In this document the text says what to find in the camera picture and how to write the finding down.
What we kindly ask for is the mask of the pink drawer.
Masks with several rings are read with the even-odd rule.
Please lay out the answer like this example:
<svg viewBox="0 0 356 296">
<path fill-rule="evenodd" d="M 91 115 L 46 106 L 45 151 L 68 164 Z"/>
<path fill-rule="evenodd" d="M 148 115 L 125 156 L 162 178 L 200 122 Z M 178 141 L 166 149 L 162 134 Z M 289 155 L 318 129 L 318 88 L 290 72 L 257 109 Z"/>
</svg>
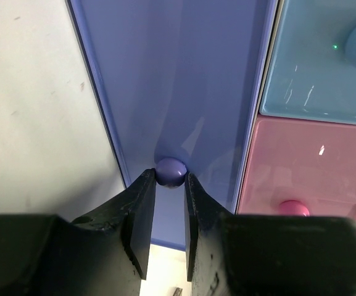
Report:
<svg viewBox="0 0 356 296">
<path fill-rule="evenodd" d="M 256 119 L 238 212 L 274 215 L 287 201 L 356 220 L 356 125 Z"/>
</svg>

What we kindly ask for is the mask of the light blue drawer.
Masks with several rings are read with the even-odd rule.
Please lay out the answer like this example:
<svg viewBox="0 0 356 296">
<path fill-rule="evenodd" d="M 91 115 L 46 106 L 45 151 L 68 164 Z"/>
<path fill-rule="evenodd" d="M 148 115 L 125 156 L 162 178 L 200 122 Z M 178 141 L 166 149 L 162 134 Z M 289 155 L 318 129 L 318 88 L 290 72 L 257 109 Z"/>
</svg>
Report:
<svg viewBox="0 0 356 296">
<path fill-rule="evenodd" d="M 356 1 L 284 1 L 260 113 L 356 125 Z"/>
</svg>

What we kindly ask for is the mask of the dark blue drawer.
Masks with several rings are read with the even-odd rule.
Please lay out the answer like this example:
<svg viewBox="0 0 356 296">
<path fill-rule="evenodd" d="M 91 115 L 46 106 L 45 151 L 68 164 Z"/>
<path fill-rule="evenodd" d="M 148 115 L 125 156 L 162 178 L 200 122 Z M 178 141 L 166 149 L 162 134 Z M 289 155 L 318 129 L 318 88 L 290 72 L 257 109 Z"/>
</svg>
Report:
<svg viewBox="0 0 356 296">
<path fill-rule="evenodd" d="M 234 212 L 276 1 L 68 1 L 129 186 L 173 157 Z"/>
</svg>

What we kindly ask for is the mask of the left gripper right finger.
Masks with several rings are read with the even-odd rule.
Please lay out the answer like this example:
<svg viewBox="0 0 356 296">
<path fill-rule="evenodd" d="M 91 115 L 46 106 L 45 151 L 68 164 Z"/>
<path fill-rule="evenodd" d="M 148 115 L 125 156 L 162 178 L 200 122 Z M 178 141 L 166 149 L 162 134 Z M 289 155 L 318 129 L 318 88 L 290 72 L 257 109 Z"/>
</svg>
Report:
<svg viewBox="0 0 356 296">
<path fill-rule="evenodd" d="M 235 215 L 192 173 L 184 198 L 193 295 L 356 295 L 355 221 Z"/>
</svg>

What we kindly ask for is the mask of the white drawer cabinet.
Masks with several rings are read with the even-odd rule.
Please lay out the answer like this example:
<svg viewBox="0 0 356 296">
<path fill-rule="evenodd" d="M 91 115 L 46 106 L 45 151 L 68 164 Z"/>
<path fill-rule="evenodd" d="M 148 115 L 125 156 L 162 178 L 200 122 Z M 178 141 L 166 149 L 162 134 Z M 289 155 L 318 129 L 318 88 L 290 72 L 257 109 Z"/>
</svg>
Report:
<svg viewBox="0 0 356 296">
<path fill-rule="evenodd" d="M 356 220 L 356 1 L 282 1 L 238 213 Z"/>
</svg>

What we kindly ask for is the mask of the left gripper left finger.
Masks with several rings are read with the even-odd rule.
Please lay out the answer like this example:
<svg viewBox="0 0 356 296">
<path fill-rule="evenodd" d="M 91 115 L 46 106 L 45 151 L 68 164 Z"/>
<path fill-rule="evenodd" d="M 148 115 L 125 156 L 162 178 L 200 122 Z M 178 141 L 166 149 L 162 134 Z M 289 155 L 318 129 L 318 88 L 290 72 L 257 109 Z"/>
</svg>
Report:
<svg viewBox="0 0 356 296">
<path fill-rule="evenodd" d="M 155 171 L 66 221 L 0 214 L 0 295 L 138 295 L 147 275 Z"/>
</svg>

